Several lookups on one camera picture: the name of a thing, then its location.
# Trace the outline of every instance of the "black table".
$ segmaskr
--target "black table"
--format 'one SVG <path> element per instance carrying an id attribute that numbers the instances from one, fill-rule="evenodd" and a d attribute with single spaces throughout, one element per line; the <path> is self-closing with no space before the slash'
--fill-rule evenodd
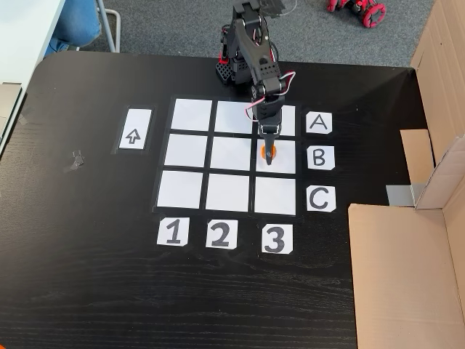
<path id="1" fill-rule="evenodd" d="M 0 161 L 0 344 L 356 347 L 347 207 L 388 204 L 385 185 L 409 184 L 399 129 L 426 128 L 415 72 L 281 63 L 297 72 L 286 102 L 298 125 L 307 111 L 333 113 L 332 133 L 298 129 L 296 143 L 302 154 L 334 145 L 336 168 L 300 164 L 297 191 L 333 185 L 336 210 L 291 218 L 288 255 L 261 252 L 273 218 L 256 214 L 240 218 L 234 250 L 205 247 L 208 212 L 190 216 L 188 245 L 157 245 L 153 190 L 173 98 L 248 99 L 215 63 L 65 52 L 38 66 Z M 128 105 L 156 107 L 145 152 L 114 151 Z M 84 165 L 69 171 L 74 151 Z"/>

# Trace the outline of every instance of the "grid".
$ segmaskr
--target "grid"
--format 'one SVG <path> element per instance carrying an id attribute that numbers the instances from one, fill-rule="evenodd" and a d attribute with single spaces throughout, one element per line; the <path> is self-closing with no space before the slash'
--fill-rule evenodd
<path id="1" fill-rule="evenodd" d="M 177 98 L 171 106 L 155 183 L 154 212 L 208 210 L 297 215 L 300 153 L 296 107 L 283 107 L 277 155 L 268 166 L 248 103 Z"/>

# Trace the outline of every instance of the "red toy car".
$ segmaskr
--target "red toy car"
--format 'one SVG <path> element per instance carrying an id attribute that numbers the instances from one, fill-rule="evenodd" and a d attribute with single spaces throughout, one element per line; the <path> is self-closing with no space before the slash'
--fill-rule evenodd
<path id="1" fill-rule="evenodd" d="M 334 12 L 336 8 L 344 6 L 352 8 L 352 11 L 360 16 L 366 28 L 376 27 L 386 14 L 386 6 L 378 4 L 376 0 L 327 0 L 326 7 L 329 12 Z"/>

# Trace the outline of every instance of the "blue jeans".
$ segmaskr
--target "blue jeans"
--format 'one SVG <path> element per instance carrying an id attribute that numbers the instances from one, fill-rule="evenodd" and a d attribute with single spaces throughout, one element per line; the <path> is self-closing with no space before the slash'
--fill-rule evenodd
<path id="1" fill-rule="evenodd" d="M 63 51 L 69 45 L 86 46 L 100 35 L 100 31 L 95 0 L 65 0 L 45 55 Z"/>

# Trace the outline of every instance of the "up arrow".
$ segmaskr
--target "up arrow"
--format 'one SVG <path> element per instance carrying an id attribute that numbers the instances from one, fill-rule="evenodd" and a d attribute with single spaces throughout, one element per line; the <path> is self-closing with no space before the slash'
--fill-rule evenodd
<path id="1" fill-rule="evenodd" d="M 136 140 L 140 140 L 139 132 L 137 132 L 137 129 L 133 129 L 125 138 L 129 140 L 129 144 L 134 144 Z"/>

